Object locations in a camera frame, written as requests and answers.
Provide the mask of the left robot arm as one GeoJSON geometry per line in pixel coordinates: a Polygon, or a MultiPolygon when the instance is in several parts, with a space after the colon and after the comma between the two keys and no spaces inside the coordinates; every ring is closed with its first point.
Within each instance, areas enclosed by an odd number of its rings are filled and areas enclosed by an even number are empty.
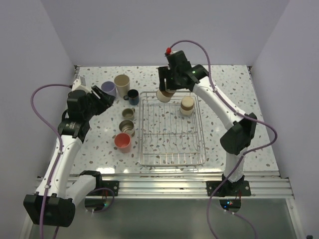
{"type": "Polygon", "coordinates": [[[23,205],[36,225],[68,227],[76,207],[90,193],[102,193],[104,184],[99,171],[84,171],[77,181],[67,186],[70,171],[86,134],[92,117],[105,112],[113,105],[115,97],[97,86],[91,89],[72,87],[67,96],[67,108],[62,120],[53,131],[56,145],[48,169],[33,194],[27,194],[23,205]]]}

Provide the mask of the small grey-green mug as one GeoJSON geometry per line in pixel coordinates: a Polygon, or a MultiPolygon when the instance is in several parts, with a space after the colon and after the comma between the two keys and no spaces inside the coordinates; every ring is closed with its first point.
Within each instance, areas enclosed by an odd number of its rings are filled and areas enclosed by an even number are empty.
{"type": "Polygon", "coordinates": [[[126,108],[122,111],[122,117],[126,120],[134,120],[135,108],[126,108]]]}

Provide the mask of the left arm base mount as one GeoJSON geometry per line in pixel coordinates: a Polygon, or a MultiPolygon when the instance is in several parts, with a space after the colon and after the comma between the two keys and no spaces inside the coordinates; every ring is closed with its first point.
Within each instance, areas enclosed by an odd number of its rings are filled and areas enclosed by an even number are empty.
{"type": "Polygon", "coordinates": [[[120,182],[117,180],[102,181],[97,188],[88,192],[86,196],[117,197],[119,191],[119,184],[120,182]]]}

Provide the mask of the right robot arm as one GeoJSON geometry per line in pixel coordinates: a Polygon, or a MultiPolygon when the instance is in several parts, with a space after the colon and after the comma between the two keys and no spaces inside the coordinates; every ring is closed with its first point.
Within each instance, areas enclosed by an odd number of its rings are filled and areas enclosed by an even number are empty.
{"type": "Polygon", "coordinates": [[[216,85],[209,82],[209,71],[202,65],[192,66],[183,51],[168,48],[165,56],[168,65],[158,67],[157,99],[169,102],[177,90],[186,89],[204,100],[219,117],[226,129],[220,139],[226,151],[222,190],[226,195],[234,195],[240,189],[239,183],[244,180],[242,157],[254,138],[257,117],[235,106],[216,85]]]}

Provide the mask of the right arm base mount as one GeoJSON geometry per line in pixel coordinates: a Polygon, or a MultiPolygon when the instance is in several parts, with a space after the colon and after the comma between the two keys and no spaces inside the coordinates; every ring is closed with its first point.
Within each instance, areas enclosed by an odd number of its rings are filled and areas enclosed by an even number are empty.
{"type": "MultiPolygon", "coordinates": [[[[222,183],[222,181],[206,181],[207,195],[210,197],[214,190],[222,183]]],[[[236,197],[236,196],[251,196],[251,189],[249,182],[246,180],[239,180],[231,183],[225,182],[214,194],[215,197],[236,197]]]]}

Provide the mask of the cream brown-banded cup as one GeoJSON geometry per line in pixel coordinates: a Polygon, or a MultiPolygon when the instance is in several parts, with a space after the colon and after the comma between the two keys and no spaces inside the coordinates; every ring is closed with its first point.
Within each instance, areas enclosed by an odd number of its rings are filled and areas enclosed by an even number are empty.
{"type": "Polygon", "coordinates": [[[162,102],[162,103],[167,103],[171,100],[171,98],[173,97],[174,95],[174,92],[167,92],[167,91],[160,91],[160,90],[157,90],[156,92],[156,96],[157,96],[157,99],[162,102]]]}
{"type": "Polygon", "coordinates": [[[189,116],[194,111],[194,99],[190,96],[183,97],[180,103],[180,113],[189,116]]]}

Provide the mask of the dark blue mug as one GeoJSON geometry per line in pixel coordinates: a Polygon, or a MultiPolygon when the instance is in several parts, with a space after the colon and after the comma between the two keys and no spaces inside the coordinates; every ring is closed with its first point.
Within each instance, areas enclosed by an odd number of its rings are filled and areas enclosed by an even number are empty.
{"type": "Polygon", "coordinates": [[[123,99],[125,101],[129,101],[130,105],[136,106],[140,101],[139,92],[135,89],[128,90],[123,99]]]}

